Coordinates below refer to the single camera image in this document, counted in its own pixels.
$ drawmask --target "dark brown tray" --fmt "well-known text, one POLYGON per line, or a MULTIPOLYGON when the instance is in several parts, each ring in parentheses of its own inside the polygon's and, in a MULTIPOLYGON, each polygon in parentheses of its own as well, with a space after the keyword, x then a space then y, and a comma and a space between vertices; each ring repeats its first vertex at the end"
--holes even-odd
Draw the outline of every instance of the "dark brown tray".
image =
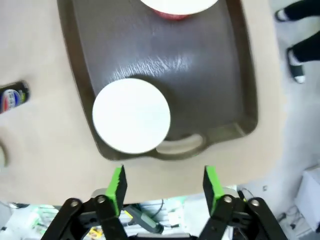
POLYGON ((256 128, 257 91, 240 0, 219 0, 182 21, 162 19, 139 0, 58 0, 58 8, 83 110, 105 158, 185 159, 256 128), (164 94, 171 111, 167 141, 198 134, 202 144, 140 155, 105 144, 93 126, 94 100, 124 78, 148 81, 164 94))

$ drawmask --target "black pants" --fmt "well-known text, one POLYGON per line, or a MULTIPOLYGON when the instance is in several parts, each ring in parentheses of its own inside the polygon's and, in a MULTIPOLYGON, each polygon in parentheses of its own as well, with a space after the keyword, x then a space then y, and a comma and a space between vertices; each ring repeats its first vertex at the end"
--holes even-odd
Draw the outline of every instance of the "black pants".
MULTIPOLYGON (((320 0, 301 0, 284 9, 290 20, 320 16, 320 0)), ((300 62, 320 61, 320 31, 293 46, 293 53, 300 62)))

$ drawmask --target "metal bolt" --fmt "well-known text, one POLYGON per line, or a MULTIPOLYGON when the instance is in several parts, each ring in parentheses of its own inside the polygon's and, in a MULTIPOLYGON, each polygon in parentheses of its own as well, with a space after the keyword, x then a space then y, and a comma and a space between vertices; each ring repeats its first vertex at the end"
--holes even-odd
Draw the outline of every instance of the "metal bolt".
POLYGON ((105 200, 106 200, 106 198, 105 198, 104 196, 100 196, 100 197, 98 198, 98 203, 99 203, 99 204, 102 204, 105 200))
POLYGON ((79 203, 77 202, 77 201, 72 201, 71 202, 71 207, 75 207, 75 206, 77 206, 79 203))
POLYGON ((225 202, 227 202, 228 204, 232 202, 232 198, 229 196, 225 196, 223 199, 225 202))
POLYGON ((257 200, 252 200, 252 201, 251 201, 251 204, 252 204, 253 206, 256 206, 256 207, 259 207, 259 205, 260 205, 260 203, 259 203, 257 200))

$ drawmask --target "black shoe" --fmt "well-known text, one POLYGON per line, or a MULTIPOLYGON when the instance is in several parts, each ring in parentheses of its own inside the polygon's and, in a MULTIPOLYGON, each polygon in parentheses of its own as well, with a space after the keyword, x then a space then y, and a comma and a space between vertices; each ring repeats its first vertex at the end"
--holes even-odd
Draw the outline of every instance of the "black shoe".
POLYGON ((280 9, 280 10, 278 10, 278 11, 276 11, 276 12, 274 13, 274 18, 275 18, 278 22, 280 22, 280 23, 290 22, 290 20, 283 20, 283 19, 280 19, 280 18, 279 18, 279 12, 280 12, 281 10, 282 10, 282 9, 280 9))
POLYGON ((301 64, 297 64, 296 62, 292 63, 292 59, 289 56, 289 53, 291 50, 292 50, 291 47, 286 50, 286 60, 288 63, 290 74, 298 84, 304 84, 306 81, 304 65, 302 62, 301 64))

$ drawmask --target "red object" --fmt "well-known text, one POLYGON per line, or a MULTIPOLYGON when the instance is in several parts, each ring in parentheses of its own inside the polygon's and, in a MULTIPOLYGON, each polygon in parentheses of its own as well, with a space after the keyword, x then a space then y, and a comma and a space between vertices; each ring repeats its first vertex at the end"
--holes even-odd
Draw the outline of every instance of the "red object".
POLYGON ((160 17, 164 18, 164 19, 168 19, 168 20, 175 20, 175 21, 179 21, 182 19, 185 19, 187 17, 189 17, 190 15, 175 15, 175 14, 168 14, 168 13, 164 13, 161 11, 157 11, 152 9, 156 14, 158 14, 160 17))

